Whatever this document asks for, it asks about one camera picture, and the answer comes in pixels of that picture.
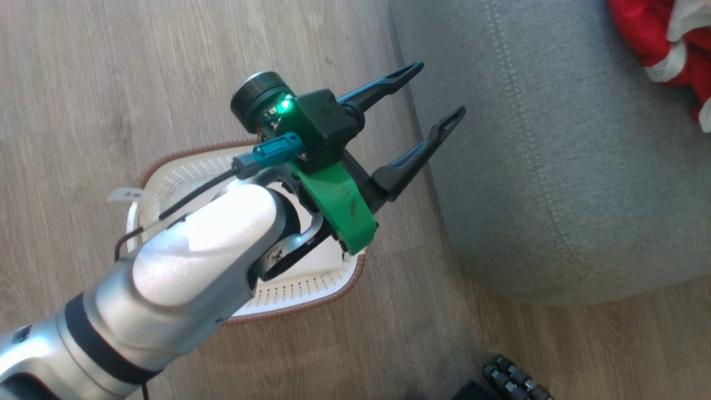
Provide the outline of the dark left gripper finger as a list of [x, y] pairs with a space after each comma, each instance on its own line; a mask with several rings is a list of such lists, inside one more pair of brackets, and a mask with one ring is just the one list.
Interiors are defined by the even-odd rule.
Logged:
[[433, 125], [424, 141], [405, 152], [398, 159], [373, 172], [371, 179], [383, 191], [384, 198], [388, 202], [394, 202], [404, 192], [464, 116], [465, 107], [458, 107]]
[[337, 102], [341, 107], [350, 109], [358, 116], [364, 116], [366, 111], [375, 106], [381, 99], [404, 88], [423, 68], [424, 63], [422, 61], [414, 61], [386, 76], [365, 84], [365, 86], [355, 89], [355, 91], [345, 94], [345, 96], [338, 98]]

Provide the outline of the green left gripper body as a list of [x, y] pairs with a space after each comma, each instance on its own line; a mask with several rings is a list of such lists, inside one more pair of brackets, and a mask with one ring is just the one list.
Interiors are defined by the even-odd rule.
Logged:
[[373, 240], [374, 213], [341, 164], [346, 145], [363, 130], [364, 116], [341, 107], [330, 89], [296, 96], [271, 71], [249, 76], [234, 94], [231, 110], [261, 139], [251, 153], [238, 157], [239, 178], [288, 164], [348, 253]]

